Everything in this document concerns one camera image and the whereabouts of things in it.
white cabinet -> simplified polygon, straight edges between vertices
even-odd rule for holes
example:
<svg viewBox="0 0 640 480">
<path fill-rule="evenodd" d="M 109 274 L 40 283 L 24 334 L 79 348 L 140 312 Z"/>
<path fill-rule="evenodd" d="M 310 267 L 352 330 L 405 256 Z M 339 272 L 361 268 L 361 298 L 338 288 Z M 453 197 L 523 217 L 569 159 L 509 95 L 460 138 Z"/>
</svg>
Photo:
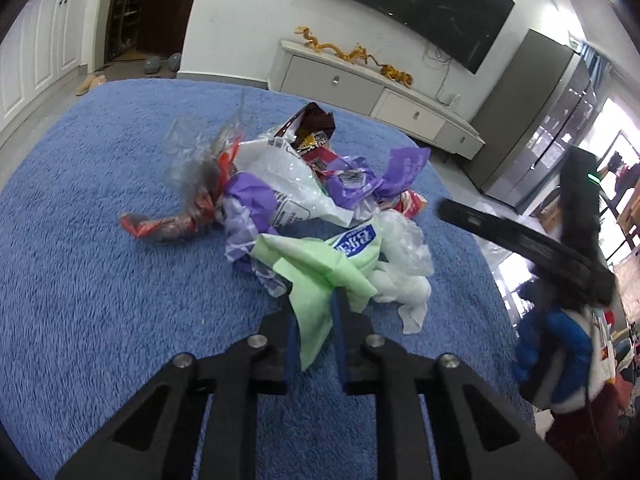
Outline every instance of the white cabinet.
<svg viewBox="0 0 640 480">
<path fill-rule="evenodd" d="M 29 0 L 0 44 L 0 131 L 80 65 L 86 0 Z"/>
<path fill-rule="evenodd" d="M 58 8 L 62 0 L 34 0 L 30 43 L 34 47 L 34 94 L 42 92 L 57 79 Z"/>
<path fill-rule="evenodd" d="M 400 128 L 407 135 L 472 159 L 484 145 L 471 124 L 441 103 L 371 67 L 281 40 L 269 90 L 346 108 Z"/>
<path fill-rule="evenodd" d="M 82 26 L 86 0 L 63 0 L 60 13 L 58 46 L 60 52 L 60 76 L 80 65 L 82 50 Z"/>
<path fill-rule="evenodd" d="M 383 86 L 345 70 L 295 56 L 281 91 L 369 115 Z"/>
<path fill-rule="evenodd" d="M 433 140 L 446 122 L 424 106 L 388 90 L 373 116 L 426 141 Z"/>
<path fill-rule="evenodd" d="M 28 102 L 25 46 L 28 44 L 32 5 L 22 10 L 0 44 L 0 130 Z"/>
</svg>

fluffy blue carpet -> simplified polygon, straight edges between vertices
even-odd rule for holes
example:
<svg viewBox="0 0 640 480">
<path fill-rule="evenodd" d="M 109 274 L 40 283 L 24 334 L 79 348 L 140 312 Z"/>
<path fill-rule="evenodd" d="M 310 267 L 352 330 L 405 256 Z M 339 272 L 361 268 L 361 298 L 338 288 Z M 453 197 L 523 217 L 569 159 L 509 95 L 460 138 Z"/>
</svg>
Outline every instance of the fluffy blue carpet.
<svg viewBox="0 0 640 480">
<path fill-rule="evenodd" d="M 245 138 L 283 123 L 306 101 L 256 89 Z M 216 128 L 241 88 L 133 80 L 91 92 L 52 127 L 0 200 L 0 420 L 42 480 L 60 466 L 159 367 L 178 352 L 207 356 L 252 334 L 274 301 L 253 276 L 224 259 L 224 235 L 153 246 L 122 231 L 123 210 L 165 216 L 180 197 L 161 181 L 164 136 L 178 116 Z M 364 155 L 377 171 L 400 131 L 331 108 L 332 147 Z M 435 274 L 422 333 L 403 336 L 394 306 L 370 305 L 375 330 L 409 351 L 459 354 L 524 418 L 509 362 L 514 335 L 473 238 L 433 214 L 448 193 L 430 164 L 414 185 L 429 201 L 418 224 Z M 327 238 L 338 228 L 308 222 L 287 235 Z M 375 477 L 374 405 L 342 394 L 333 348 L 298 374 L 287 397 L 260 402 L 261 479 Z"/>
</svg>

green paper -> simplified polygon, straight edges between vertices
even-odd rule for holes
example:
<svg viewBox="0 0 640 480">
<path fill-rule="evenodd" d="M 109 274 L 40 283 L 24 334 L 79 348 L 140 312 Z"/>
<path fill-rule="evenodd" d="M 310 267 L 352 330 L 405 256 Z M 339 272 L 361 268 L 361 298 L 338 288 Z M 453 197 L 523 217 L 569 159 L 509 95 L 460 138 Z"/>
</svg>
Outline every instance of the green paper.
<svg viewBox="0 0 640 480">
<path fill-rule="evenodd" d="M 378 293 L 365 277 L 380 256 L 380 235 L 373 221 L 325 242 L 318 238 L 261 234 L 251 256 L 293 284 L 289 300 L 300 329 L 303 370 L 316 360 L 331 331 L 334 288 L 347 288 L 354 312 L 362 312 L 369 299 Z"/>
</svg>

golden dragon figurine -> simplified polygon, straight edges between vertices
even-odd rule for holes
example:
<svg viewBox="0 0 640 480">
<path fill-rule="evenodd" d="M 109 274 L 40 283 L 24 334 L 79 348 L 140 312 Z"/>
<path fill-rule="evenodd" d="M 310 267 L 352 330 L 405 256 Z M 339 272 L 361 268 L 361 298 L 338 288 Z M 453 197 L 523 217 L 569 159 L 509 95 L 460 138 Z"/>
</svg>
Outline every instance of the golden dragon figurine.
<svg viewBox="0 0 640 480">
<path fill-rule="evenodd" d="M 333 43 L 319 43 L 318 38 L 313 36 L 311 33 L 311 29 L 308 27 L 298 27 L 295 30 L 296 34 L 302 34 L 302 37 L 305 38 L 306 43 L 305 46 L 312 48 L 316 52 L 320 52 L 326 48 L 330 48 L 335 52 L 336 57 L 347 61 L 349 63 L 353 63 L 354 59 L 361 59 L 365 64 L 368 64 L 367 61 L 371 58 L 376 65 L 380 67 L 380 73 L 392 81 L 396 81 L 398 83 L 402 83 L 404 86 L 409 88 L 412 84 L 414 84 L 414 78 L 411 74 L 407 72 L 400 72 L 397 68 L 389 65 L 389 64 L 380 64 L 371 54 L 367 52 L 367 49 L 361 44 L 357 43 L 356 47 L 348 54 L 345 54 Z"/>
</svg>

stainless steel refrigerator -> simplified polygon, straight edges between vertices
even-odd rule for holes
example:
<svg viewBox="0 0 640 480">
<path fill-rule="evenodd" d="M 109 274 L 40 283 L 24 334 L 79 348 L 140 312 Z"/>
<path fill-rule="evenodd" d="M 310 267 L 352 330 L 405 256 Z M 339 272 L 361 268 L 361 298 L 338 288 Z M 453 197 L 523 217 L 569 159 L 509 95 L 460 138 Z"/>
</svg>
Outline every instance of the stainless steel refrigerator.
<svg viewBox="0 0 640 480">
<path fill-rule="evenodd" d="M 530 30 L 471 121 L 485 146 L 463 169 L 479 190 L 522 213 L 556 174 L 595 105 L 580 56 Z"/>
</svg>

